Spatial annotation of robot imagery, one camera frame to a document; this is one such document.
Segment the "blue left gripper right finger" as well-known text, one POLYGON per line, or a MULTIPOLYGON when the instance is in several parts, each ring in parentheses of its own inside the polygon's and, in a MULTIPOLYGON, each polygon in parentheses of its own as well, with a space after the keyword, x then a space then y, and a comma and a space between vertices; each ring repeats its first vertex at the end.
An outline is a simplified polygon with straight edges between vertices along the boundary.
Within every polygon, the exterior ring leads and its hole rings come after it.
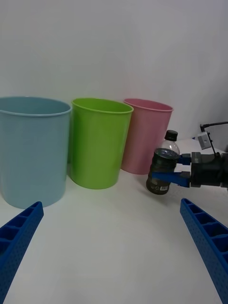
POLYGON ((188 199, 181 200, 180 214, 222 303, 228 303, 228 228, 188 199))

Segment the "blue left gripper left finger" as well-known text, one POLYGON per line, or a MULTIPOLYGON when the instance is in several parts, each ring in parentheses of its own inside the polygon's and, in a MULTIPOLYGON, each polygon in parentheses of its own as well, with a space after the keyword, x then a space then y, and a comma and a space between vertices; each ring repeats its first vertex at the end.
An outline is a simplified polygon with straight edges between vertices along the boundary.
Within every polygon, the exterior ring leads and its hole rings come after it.
POLYGON ((1 304, 43 216, 43 205, 38 201, 0 228, 1 304))

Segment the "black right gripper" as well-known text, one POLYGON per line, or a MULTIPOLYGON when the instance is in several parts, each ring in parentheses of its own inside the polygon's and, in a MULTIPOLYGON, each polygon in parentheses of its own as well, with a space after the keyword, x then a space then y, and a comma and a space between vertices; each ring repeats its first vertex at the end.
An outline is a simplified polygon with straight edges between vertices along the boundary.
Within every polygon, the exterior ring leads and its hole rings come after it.
POLYGON ((182 172, 153 172, 152 178, 181 187, 216 186, 225 187, 225 154, 201 154, 200 152, 179 155, 177 163, 191 164, 191 173, 182 172))

